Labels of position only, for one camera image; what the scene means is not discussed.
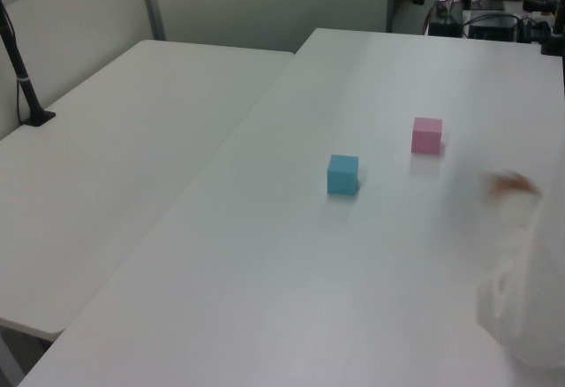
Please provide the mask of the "blurred person hand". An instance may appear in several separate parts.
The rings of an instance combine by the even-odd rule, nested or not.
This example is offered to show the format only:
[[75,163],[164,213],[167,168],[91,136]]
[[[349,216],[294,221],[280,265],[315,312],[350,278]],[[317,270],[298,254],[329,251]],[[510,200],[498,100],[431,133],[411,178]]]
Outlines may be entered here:
[[515,171],[489,173],[486,176],[486,196],[489,199],[500,199],[517,193],[541,195],[529,178]]

